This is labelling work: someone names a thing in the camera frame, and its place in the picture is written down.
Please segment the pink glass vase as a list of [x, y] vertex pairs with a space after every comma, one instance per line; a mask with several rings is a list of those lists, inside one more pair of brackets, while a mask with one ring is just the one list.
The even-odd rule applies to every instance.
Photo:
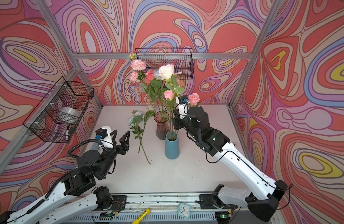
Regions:
[[170, 127], [168, 124], [168, 118], [162, 117], [161, 112], [157, 112], [154, 115], [154, 120], [157, 123], [156, 136], [160, 140], [165, 140], [166, 135], [170, 132]]

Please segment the teal ceramic vase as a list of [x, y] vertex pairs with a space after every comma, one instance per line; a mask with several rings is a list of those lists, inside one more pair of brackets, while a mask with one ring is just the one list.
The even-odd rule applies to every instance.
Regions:
[[179, 148], [179, 138], [177, 133], [168, 132], [165, 138], [165, 156], [174, 160], [179, 157], [180, 148]]

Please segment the cream white rose stem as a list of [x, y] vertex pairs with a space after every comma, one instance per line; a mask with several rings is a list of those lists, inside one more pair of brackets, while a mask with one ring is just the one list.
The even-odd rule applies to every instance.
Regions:
[[181, 81], [177, 78], [177, 76], [182, 74], [182, 72], [175, 73], [175, 66], [173, 64], [167, 64], [159, 68], [159, 73], [162, 75], [162, 81], [164, 82], [163, 93], [167, 90], [172, 90], [175, 94], [175, 107], [174, 107], [174, 110], [175, 110], [177, 106], [176, 98], [182, 95], [182, 93], [184, 93], [185, 91], [185, 89], [181, 85]]

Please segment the salmon pink rose stem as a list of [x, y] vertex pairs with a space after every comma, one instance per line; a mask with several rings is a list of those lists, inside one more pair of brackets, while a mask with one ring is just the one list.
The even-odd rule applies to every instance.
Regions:
[[150, 84], [151, 84], [151, 81], [155, 78], [153, 74], [154, 74], [154, 70], [153, 70], [153, 69], [150, 69], [150, 70], [148, 70], [148, 71], [145, 73], [144, 82], [145, 82], [147, 85], [150, 85]]

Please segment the large pink carnation stem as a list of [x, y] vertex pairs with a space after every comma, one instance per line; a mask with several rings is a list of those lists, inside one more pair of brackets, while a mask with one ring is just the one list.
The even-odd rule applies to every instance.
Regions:
[[133, 70], [130, 76], [131, 83], [142, 85], [142, 88], [145, 90], [150, 85], [150, 80], [147, 78], [145, 61], [137, 59], [134, 53], [129, 54], [129, 59], [131, 60], [130, 67]]

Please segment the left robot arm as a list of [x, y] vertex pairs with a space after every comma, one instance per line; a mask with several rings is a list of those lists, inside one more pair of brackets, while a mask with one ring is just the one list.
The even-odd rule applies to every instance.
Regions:
[[106, 179], [116, 167], [116, 157], [130, 149], [130, 131], [116, 142], [117, 130], [102, 127], [96, 137], [87, 139], [68, 150], [67, 156], [76, 159], [77, 167], [63, 174], [48, 192], [18, 211], [0, 215], [0, 224], [60, 223], [84, 211], [107, 210], [116, 203], [108, 187], [96, 187], [97, 180]]

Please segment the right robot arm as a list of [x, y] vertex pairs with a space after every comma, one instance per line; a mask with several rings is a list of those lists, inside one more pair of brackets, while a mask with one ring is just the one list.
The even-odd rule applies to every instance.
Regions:
[[208, 114], [202, 107], [188, 108], [187, 104], [177, 105], [173, 111], [173, 125], [176, 130], [183, 129], [206, 156], [216, 158], [230, 168], [248, 187], [246, 193], [237, 194], [220, 184], [211, 194], [215, 207], [221, 208], [233, 204], [247, 207], [259, 220], [269, 222], [285, 193], [289, 193], [292, 184], [274, 180], [260, 171], [242, 155], [230, 139], [220, 130], [212, 128]]

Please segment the black marker pen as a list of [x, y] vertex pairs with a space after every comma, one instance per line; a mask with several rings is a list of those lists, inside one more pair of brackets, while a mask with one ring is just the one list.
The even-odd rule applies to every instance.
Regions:
[[69, 142], [69, 126], [66, 126], [65, 142]]

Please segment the grey tape roll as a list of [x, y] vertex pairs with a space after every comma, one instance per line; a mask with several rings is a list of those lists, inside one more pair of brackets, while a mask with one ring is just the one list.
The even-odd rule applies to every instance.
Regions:
[[71, 107], [67, 107], [67, 106], [62, 107], [60, 109], [60, 111], [63, 112], [63, 113], [66, 113], [68, 115], [74, 116], [74, 117], [80, 117], [80, 113], [77, 110], [75, 110], [75, 109], [73, 109]]

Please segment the yellow marker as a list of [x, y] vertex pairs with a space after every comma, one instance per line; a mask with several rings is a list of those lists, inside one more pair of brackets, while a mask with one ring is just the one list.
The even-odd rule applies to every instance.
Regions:
[[150, 209], [147, 208], [141, 215], [139, 215], [133, 222], [132, 224], [140, 224], [143, 219], [150, 214]]

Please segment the teal alarm clock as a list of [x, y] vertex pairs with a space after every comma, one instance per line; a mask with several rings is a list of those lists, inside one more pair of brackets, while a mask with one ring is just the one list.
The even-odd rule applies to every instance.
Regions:
[[179, 203], [178, 216], [181, 218], [190, 218], [191, 206], [187, 203]]

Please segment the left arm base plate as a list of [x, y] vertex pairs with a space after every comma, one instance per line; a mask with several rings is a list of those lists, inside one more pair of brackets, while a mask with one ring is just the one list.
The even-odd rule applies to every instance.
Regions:
[[126, 207], [127, 196], [126, 195], [112, 195], [98, 197], [97, 208], [94, 211], [123, 211]]

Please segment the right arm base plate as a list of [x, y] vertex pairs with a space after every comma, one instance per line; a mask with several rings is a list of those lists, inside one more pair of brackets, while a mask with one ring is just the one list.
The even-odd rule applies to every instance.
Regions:
[[235, 210], [238, 208], [237, 205], [224, 204], [217, 196], [212, 194], [200, 194], [199, 200], [196, 201], [203, 210], [208, 209], [230, 209]]

